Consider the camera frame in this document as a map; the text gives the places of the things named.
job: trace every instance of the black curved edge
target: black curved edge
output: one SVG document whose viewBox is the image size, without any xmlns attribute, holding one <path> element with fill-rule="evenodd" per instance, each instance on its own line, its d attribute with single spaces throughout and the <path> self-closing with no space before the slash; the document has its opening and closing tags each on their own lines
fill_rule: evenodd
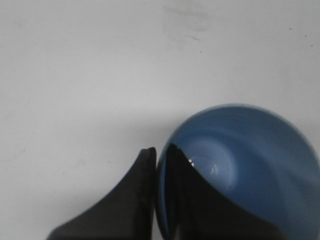
<svg viewBox="0 0 320 240">
<path fill-rule="evenodd" d="M 142 149 L 109 194 L 54 229 L 47 240 L 150 240 L 155 169 L 156 149 Z"/>
<path fill-rule="evenodd" d="M 214 189 L 173 144 L 166 152 L 165 177 L 169 240 L 287 239 L 278 227 Z"/>
</svg>

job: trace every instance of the white surface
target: white surface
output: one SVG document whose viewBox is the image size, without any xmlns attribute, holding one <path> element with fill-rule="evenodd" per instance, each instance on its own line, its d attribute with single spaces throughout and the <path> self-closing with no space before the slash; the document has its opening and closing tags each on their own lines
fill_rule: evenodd
<svg viewBox="0 0 320 240">
<path fill-rule="evenodd" d="M 207 107 L 268 108 L 319 153 L 319 11 L 309 0 L 2 0 L 0 239 L 44 240 Z"/>
</svg>

